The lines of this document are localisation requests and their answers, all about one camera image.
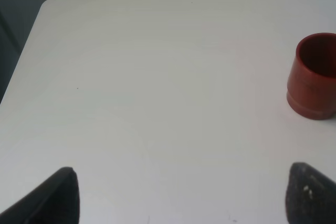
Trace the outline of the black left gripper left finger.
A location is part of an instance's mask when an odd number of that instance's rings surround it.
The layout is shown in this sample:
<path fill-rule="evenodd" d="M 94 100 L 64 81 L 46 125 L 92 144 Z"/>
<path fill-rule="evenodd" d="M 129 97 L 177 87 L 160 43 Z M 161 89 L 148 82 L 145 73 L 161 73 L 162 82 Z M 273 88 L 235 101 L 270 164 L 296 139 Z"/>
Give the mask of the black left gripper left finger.
<path fill-rule="evenodd" d="M 62 167 L 1 213 L 1 223 L 79 223 L 77 174 Z"/>

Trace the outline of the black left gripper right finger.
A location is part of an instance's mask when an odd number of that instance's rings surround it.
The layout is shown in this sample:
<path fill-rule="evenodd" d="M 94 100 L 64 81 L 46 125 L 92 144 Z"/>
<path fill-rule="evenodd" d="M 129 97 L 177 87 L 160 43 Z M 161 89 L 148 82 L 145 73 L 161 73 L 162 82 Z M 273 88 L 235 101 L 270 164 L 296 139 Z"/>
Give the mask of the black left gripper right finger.
<path fill-rule="evenodd" d="M 289 223 L 335 223 L 335 182 L 307 163 L 293 163 L 285 209 Z"/>

